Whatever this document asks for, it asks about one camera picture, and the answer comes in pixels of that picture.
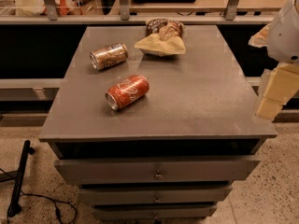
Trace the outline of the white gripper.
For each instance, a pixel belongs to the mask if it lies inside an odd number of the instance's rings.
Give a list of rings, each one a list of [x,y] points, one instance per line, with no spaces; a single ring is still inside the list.
[[[255,48],[267,47],[268,55],[279,63],[261,76],[255,115],[273,120],[299,91],[299,0],[288,0],[270,25],[249,39]]]

